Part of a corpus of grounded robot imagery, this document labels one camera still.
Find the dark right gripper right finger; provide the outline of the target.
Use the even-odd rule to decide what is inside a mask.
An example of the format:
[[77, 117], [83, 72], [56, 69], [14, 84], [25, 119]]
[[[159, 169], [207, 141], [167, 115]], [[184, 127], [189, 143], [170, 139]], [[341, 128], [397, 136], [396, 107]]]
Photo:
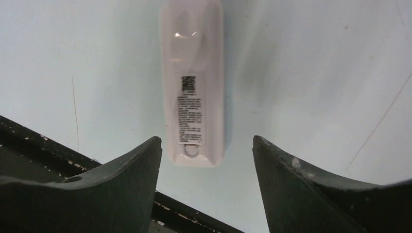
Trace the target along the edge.
[[253, 158], [272, 233], [409, 233], [412, 182], [379, 185], [314, 166], [262, 136]]

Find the white remote control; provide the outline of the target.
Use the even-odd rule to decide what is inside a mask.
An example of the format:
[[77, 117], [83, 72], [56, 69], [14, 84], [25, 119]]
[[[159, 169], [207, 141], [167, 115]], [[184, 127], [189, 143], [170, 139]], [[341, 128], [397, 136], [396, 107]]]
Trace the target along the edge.
[[166, 142], [178, 166], [224, 158], [224, 10], [219, 0], [167, 0], [159, 12]]

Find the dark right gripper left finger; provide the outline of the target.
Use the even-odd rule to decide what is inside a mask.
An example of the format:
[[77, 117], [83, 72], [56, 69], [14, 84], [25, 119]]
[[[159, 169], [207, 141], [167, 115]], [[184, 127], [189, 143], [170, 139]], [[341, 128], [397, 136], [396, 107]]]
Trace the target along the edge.
[[130, 152], [61, 183], [1, 176], [3, 233], [146, 233], [162, 156], [151, 137]]

